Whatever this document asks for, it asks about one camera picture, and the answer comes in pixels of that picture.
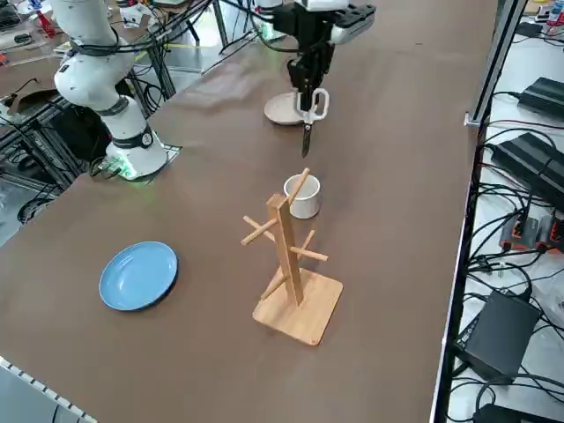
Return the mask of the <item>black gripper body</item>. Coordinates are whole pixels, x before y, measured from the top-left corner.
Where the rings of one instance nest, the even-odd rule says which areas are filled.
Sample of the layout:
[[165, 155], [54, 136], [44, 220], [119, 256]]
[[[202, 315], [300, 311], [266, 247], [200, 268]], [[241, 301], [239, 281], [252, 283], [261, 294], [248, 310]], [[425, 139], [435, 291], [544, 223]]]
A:
[[331, 16], [336, 4], [280, 4], [272, 8], [273, 29], [294, 37], [296, 48], [274, 46], [277, 52], [312, 52], [325, 42], [330, 42]]

